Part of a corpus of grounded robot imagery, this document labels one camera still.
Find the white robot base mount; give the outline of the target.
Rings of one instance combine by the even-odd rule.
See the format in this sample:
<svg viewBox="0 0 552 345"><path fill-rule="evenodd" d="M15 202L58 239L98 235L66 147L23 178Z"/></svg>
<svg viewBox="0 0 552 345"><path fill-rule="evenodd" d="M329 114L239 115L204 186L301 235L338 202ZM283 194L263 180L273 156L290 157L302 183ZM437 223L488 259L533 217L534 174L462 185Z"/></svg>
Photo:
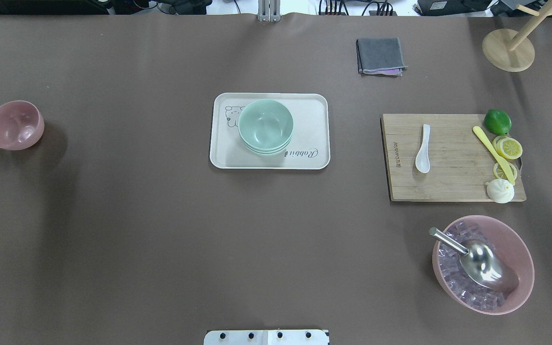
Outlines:
<svg viewBox="0 0 552 345"><path fill-rule="evenodd" d="M204 345L329 345L328 330L213 330L207 332Z"/></svg>

